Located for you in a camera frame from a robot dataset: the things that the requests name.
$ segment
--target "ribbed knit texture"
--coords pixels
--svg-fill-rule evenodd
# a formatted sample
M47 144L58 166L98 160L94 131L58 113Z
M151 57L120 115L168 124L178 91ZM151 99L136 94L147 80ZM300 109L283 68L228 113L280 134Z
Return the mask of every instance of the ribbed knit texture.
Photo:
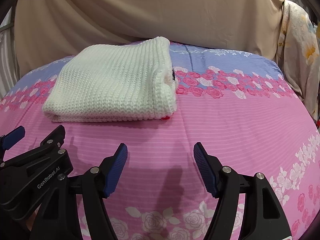
M55 122L161 119L176 111L170 42L87 47L61 70L43 105Z

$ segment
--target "white rose print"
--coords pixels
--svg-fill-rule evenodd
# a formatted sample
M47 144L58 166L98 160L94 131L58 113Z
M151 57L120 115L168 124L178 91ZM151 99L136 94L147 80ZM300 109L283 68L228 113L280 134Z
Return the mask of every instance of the white rose print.
M205 218L212 218L214 214L213 209L207 209L207 205L202 201L199 205L199 210L193 210L183 215L183 220L187 229L195 230L192 233L192 238L196 239L208 230L210 220L206 223Z
M240 99L247 99L245 94L241 90L233 91L233 93Z
M274 94L277 98L280 98L279 94L277 94L276 92L273 92L273 94Z
M148 233L161 233L162 230L167 226L167 221L157 211L146 212L141 215L142 218L142 229Z
M273 88L273 86L271 85L271 83L269 83L268 81L265 81L265 84L270 87L270 88Z
M184 73L188 73L188 70L186 68L183 67L173 67L174 71L182 71Z
M235 223L233 224L232 231L235 231L236 229L238 229L238 227L241 226L241 223L242 223L242 212L237 211Z
M239 84L238 80L236 78L234 78L234 77L227 77L227 79L233 85Z
M150 238L147 236L143 236L141 234L135 233L131 236L130 240L150 240Z
M193 210L190 213L183 215L186 228L188 229L201 229L204 226L204 215L199 210Z
M210 87L212 86L212 81L211 80L206 80L204 78L197 78L197 81L200 82L201 85L205 86L205 87Z
M260 85L260 84L258 84L257 82L255 82L255 81L252 81L252 83L253 83L253 84L255 84L255 86L256 86L257 88L260 88L260 89L262 89L261 85Z
M244 74L243 74L242 70L235 69L233 72L236 73L236 74L241 74L244 77Z
M310 164L310 160L315 162L316 151L320 145L319 132L316 130L316 136L311 135L308 141L310 144L306 146L303 143L302 147L295 153L298 162L292 165L290 172L287 172L280 167L280 173L277 176L276 181L273 176L270 177L269 183L273 188L275 188L274 191L276 196L279 200L282 200L282 205L285 205L289 200L289 195L285 194L286 190L299 190L299 185Z
M116 233L116 236L118 239L125 240L128 239L128 226L126 222L123 222L121 220L111 218L110 219L111 225L113 227L113 230Z
M169 240L190 240L190 233L183 228L174 228L168 235Z
M209 66L208 68L211 69L212 71L214 71L216 74L220 71L219 68L214 67L214 66Z

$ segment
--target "pink striped fabric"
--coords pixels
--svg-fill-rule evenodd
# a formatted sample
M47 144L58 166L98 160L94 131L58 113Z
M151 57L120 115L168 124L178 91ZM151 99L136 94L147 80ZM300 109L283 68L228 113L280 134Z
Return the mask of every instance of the pink striped fabric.
M41 90L50 84L38 86ZM31 88L26 97L35 95ZM294 240L308 228L320 204L320 135L303 104L293 96L278 98L273 91L270 97L246 93L246 99L231 89L222 92L222 97L214 98L208 93L195 96L177 91L178 110L168 120L63 123L63 148L74 166L71 175L99 165L120 143L128 146L116 191L105 200L119 240L204 238L217 200L206 192L193 158L198 141L238 173L265 174L284 208ZM0 103L5 106L0 110L1 133L19 125L26 129L25 138L6 153L6 160L39 146L57 127L44 117L41 100L20 107L22 103L13 109ZM90 239L80 196L78 206L84 239ZM241 196L232 240L239 234L243 208Z

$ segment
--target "floral bedspread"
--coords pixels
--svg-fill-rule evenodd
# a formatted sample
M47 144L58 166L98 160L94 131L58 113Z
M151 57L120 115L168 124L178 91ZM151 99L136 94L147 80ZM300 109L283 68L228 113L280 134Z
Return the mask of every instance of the floral bedspread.
M200 141L238 173L265 174L298 240L319 211L320 135L280 69L241 51L172 43L170 55L179 80L177 112L168 120L63 123L72 175L99 165L125 143L127 163L105 200L118 239L201 240L217 200L206 192L193 158ZM41 107L71 58L33 70L0 102L1 133L19 125L26 129L6 159L37 147L57 126ZM90 239L80 196L77 201L84 239ZM232 240L243 209L241 195Z

